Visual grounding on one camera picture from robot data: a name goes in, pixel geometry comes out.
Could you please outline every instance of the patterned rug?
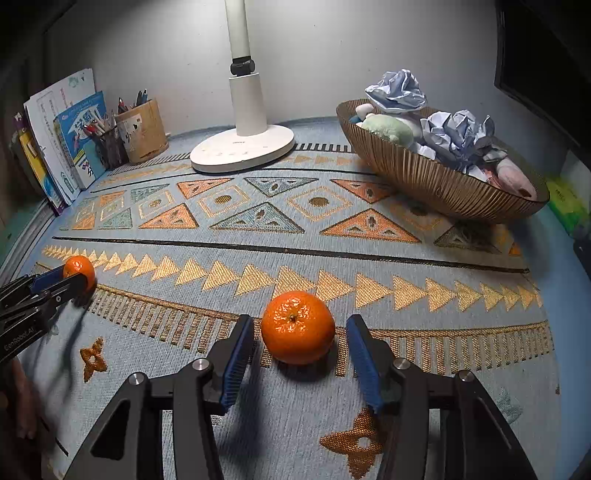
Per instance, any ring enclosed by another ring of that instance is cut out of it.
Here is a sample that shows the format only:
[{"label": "patterned rug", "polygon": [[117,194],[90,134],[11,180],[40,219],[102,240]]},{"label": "patterned rug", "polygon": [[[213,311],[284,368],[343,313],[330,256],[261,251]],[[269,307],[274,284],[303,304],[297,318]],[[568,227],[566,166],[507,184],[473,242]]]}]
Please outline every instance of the patterned rug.
[{"label": "patterned rug", "polygon": [[[290,125],[276,163],[206,176],[189,154],[203,134],[99,179],[56,219],[23,273],[82,254],[99,286],[86,312],[67,305],[22,355],[44,403],[58,477],[134,371],[174,373],[226,338],[238,315],[276,295],[314,293],[337,337],[308,367],[275,362],[258,340],[239,400],[214,432],[225,478],[376,477],[382,444],[348,357],[345,321],[425,371],[471,368],[540,479],[551,478],[560,424],[543,298],[503,225],[445,218],[393,191],[352,152],[334,120]],[[431,414],[427,478],[440,466]],[[171,415],[165,477],[174,478]]]}]

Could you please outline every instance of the orange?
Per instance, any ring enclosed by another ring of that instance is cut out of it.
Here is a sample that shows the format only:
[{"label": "orange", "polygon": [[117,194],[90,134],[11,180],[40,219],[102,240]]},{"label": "orange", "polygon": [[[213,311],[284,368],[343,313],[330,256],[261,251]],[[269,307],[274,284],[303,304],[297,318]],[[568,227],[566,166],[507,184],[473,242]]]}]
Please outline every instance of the orange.
[{"label": "orange", "polygon": [[64,265],[64,278],[82,273],[86,277],[86,291],[89,291],[95,284],[95,268],[90,260],[82,255],[70,257]]},{"label": "orange", "polygon": [[305,365],[327,354],[335,339],[335,321],[318,298],[305,291],[288,291],[267,305],[261,335],[279,361]]}]

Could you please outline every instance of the white desk lamp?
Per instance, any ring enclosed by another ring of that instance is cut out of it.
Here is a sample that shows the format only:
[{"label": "white desk lamp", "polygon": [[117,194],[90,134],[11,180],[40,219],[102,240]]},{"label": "white desk lamp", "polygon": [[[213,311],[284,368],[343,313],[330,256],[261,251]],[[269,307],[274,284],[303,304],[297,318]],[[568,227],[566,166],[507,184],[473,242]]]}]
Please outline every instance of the white desk lamp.
[{"label": "white desk lamp", "polygon": [[246,26],[244,0],[225,0],[232,65],[230,94],[236,128],[202,141],[191,152],[197,171],[223,173],[244,170],[270,162],[286,154],[294,145],[294,134],[286,127],[267,125],[262,99],[261,78],[255,63]]}]

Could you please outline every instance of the white wall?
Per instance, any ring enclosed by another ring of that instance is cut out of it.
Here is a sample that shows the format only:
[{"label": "white wall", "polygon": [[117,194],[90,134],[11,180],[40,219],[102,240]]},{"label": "white wall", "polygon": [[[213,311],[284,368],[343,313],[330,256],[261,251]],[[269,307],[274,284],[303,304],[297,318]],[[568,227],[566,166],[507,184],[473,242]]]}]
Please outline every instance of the white wall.
[{"label": "white wall", "polygon": [[[490,115],[496,134],[544,171],[563,139],[497,90],[493,0],[246,0],[270,122],[332,116],[386,70],[408,68],[439,109]],[[233,123],[222,0],[79,0],[50,31],[54,80],[90,66],[109,108],[140,88],[166,131]]]}]

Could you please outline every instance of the gold triangle pattern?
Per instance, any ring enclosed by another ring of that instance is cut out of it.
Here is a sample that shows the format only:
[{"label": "gold triangle pattern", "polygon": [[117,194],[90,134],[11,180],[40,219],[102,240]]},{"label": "gold triangle pattern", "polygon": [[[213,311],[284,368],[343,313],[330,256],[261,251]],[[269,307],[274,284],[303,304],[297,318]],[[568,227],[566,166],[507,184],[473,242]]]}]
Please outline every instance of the gold triangle pattern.
[{"label": "gold triangle pattern", "polygon": [[521,297],[521,304],[523,305],[523,309],[527,310],[527,307],[530,306],[530,303],[535,298],[535,295],[529,290],[523,288],[521,285],[517,285],[517,290],[519,291],[519,296]]},{"label": "gold triangle pattern", "polygon": [[175,273],[179,273],[180,269],[174,264],[172,260],[169,259],[166,255],[162,258],[160,265],[152,275],[150,281],[160,280],[162,278],[166,278],[170,275],[174,275]]},{"label": "gold triangle pattern", "polygon": [[366,277],[361,273],[357,273],[355,279],[355,308],[360,309],[366,305],[383,299],[386,295],[390,295],[392,290],[384,287],[375,280]]},{"label": "gold triangle pattern", "polygon": [[146,254],[142,258],[141,262],[139,262],[138,268],[135,269],[135,272],[133,275],[131,275],[131,278],[139,277],[140,275],[151,272],[152,270],[156,270],[156,268],[158,267],[154,263],[154,260],[152,260],[148,254]]},{"label": "gold triangle pattern", "polygon": [[274,285],[275,283],[276,280],[271,278],[267,273],[263,272],[254,265],[248,264],[246,267],[244,267],[242,278],[238,283],[238,288],[236,288],[236,293],[234,296],[237,297],[243,293],[255,291],[263,287],[268,287],[269,285]]},{"label": "gold triangle pattern", "polygon": [[272,298],[275,298],[278,295],[285,293],[286,291],[307,291],[311,290],[315,286],[316,285],[314,285],[307,278],[304,278],[301,275],[297,274],[289,267],[282,265],[279,269],[279,275],[277,276],[277,285],[275,286],[275,290],[273,291]]},{"label": "gold triangle pattern", "polygon": [[425,280],[425,289],[429,293],[429,311],[435,312],[435,310],[443,307],[451,299],[457,297],[457,293],[453,290],[445,288],[443,285],[437,283],[430,278]]},{"label": "gold triangle pattern", "polygon": [[515,293],[513,290],[510,290],[507,287],[505,287],[504,285],[501,285],[501,291],[503,292],[503,298],[505,299],[505,307],[507,308],[507,311],[509,311],[520,299],[520,296],[517,295],[517,293]]},{"label": "gold triangle pattern", "polygon": [[406,308],[427,295],[428,291],[418,288],[403,278],[394,277],[394,308],[396,310]]},{"label": "gold triangle pattern", "polygon": [[138,263],[134,256],[132,254],[127,254],[127,257],[125,257],[125,260],[123,260],[123,263],[119,266],[119,270],[115,272],[115,275],[127,272],[128,270],[131,270],[132,268],[135,268],[137,266]]},{"label": "gold triangle pattern", "polygon": [[484,285],[484,283],[480,284],[480,291],[484,296],[484,307],[486,311],[489,312],[491,308],[493,308],[497,303],[499,303],[503,299],[503,295],[493,290],[488,285]]},{"label": "gold triangle pattern", "polygon": [[542,300],[542,295],[540,295],[540,291],[537,288],[535,289],[535,301],[538,307],[542,308],[544,306],[544,300]]},{"label": "gold triangle pattern", "polygon": [[72,257],[74,254],[74,252],[72,251],[72,247],[70,247],[70,249],[61,256],[62,260],[67,260],[68,258]]},{"label": "gold triangle pattern", "polygon": [[194,259],[189,258],[181,274],[177,277],[177,281],[174,282],[174,286],[183,285],[190,281],[197,280],[207,275],[207,272],[199,265]]},{"label": "gold triangle pattern", "polygon": [[465,312],[472,304],[482,298],[482,295],[476,290],[472,290],[467,285],[456,280],[456,293],[458,296],[458,308],[461,312]]},{"label": "gold triangle pattern", "polygon": [[455,298],[458,299],[458,310],[460,312],[465,312],[483,297],[487,312],[493,309],[501,300],[504,300],[507,311],[511,310],[518,301],[521,302],[524,310],[527,310],[530,307],[534,299],[536,299],[538,307],[541,308],[543,306],[540,292],[535,286],[534,292],[522,285],[516,285],[514,289],[508,288],[505,285],[500,285],[501,291],[498,291],[484,283],[480,283],[480,291],[482,292],[480,293],[457,280],[454,281],[454,291],[431,278],[426,278],[425,289],[422,289],[408,280],[395,276],[393,279],[394,289],[392,290],[375,280],[366,277],[362,273],[357,273],[356,283],[353,287],[324,269],[320,269],[317,284],[314,284],[308,278],[303,277],[286,265],[280,267],[277,279],[275,279],[252,264],[246,265],[242,275],[238,275],[219,260],[214,262],[211,270],[208,272],[205,268],[199,265],[194,258],[190,258],[181,270],[175,265],[174,261],[166,255],[162,258],[160,264],[157,265],[147,254],[144,255],[141,262],[138,263],[131,253],[127,253],[124,260],[121,260],[123,255],[119,256],[118,252],[113,253],[109,258],[106,252],[103,251],[97,257],[96,250],[94,249],[90,255],[87,254],[87,249],[83,249],[82,253],[80,253],[80,248],[73,250],[73,247],[61,247],[57,245],[47,245],[41,251],[48,257],[63,258],[64,260],[72,255],[83,255],[87,257],[95,267],[104,265],[103,271],[111,270],[118,266],[119,268],[115,275],[135,269],[131,278],[138,277],[147,272],[154,272],[151,281],[157,281],[174,274],[179,274],[175,280],[175,286],[192,282],[198,278],[207,277],[202,287],[203,291],[238,281],[234,294],[235,296],[240,296],[245,293],[259,290],[260,288],[275,285],[272,298],[275,298],[286,291],[308,291],[316,288],[316,296],[320,300],[331,301],[347,296],[351,292],[355,292],[355,308],[357,309],[378,301],[390,294],[394,294],[395,310],[406,308],[425,297],[428,297],[428,307],[430,312],[435,312]]},{"label": "gold triangle pattern", "polygon": [[107,264],[105,265],[103,272],[106,272],[107,270],[110,270],[113,267],[117,267],[118,265],[121,265],[121,259],[119,258],[119,255],[117,254],[117,252],[115,252],[111,258],[109,259],[109,261],[107,262]]},{"label": "gold triangle pattern", "polygon": [[222,285],[227,285],[239,279],[240,277],[238,277],[226,265],[224,265],[219,260],[216,260],[213,263],[212,269],[205,279],[205,283],[203,284],[203,288],[201,290],[211,290],[212,288],[221,287]]},{"label": "gold triangle pattern", "polygon": [[96,267],[100,267],[103,264],[106,264],[109,261],[106,252],[103,252],[99,255],[99,258],[96,259],[96,262],[93,264]]},{"label": "gold triangle pattern", "polygon": [[316,288],[316,296],[322,301],[334,300],[343,295],[352,292],[354,288],[345,283],[340,278],[320,270],[318,273],[318,287]]}]

